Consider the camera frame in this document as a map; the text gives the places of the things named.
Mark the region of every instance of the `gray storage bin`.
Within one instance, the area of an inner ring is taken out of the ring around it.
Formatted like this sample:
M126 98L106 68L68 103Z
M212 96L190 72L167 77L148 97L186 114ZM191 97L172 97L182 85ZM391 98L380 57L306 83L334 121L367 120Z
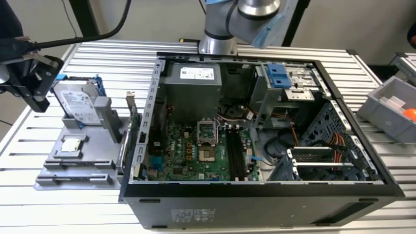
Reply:
M416 143L416 123L383 101L396 97L406 103L404 110L416 108L416 87L392 77L367 96L367 102L359 109L358 115L399 142Z

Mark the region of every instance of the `power supply label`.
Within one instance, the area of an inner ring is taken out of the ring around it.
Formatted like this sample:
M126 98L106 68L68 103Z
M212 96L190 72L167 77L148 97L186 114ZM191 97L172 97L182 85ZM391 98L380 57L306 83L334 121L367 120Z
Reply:
M180 78L214 80L214 68L183 67Z
M212 222L215 209L171 209L174 222Z

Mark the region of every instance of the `motherboard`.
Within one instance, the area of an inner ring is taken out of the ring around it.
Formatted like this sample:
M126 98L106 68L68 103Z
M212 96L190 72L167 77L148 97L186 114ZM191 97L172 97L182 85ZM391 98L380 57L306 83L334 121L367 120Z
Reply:
M259 180L248 129L212 123L203 119L194 126L168 126L167 149L151 155L148 180Z

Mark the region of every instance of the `slotted aluminum table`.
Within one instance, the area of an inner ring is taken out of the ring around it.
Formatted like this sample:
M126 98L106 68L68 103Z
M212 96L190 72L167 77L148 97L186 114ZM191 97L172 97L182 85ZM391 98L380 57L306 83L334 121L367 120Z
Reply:
M94 77L100 74L112 107L128 114L126 92L136 92L144 107L156 52L196 53L195 43L155 43L106 40L70 48L63 73ZM352 111L366 102L380 81L362 59L346 50L270 47L259 50L240 45L242 56L316 59L344 95ZM0 233L143 233L128 205L118 203L118 190L36 191L35 178L58 139L63 122L55 97L46 113L28 108L0 144ZM303 229L168 230L170 233L416 233L416 146L399 145L370 123L360 122L407 198L343 227Z

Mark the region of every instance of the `side panel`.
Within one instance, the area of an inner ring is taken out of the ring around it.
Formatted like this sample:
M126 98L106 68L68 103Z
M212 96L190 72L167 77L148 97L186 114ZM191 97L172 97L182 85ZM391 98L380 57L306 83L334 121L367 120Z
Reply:
M144 228L340 226L378 210L391 197L127 198Z

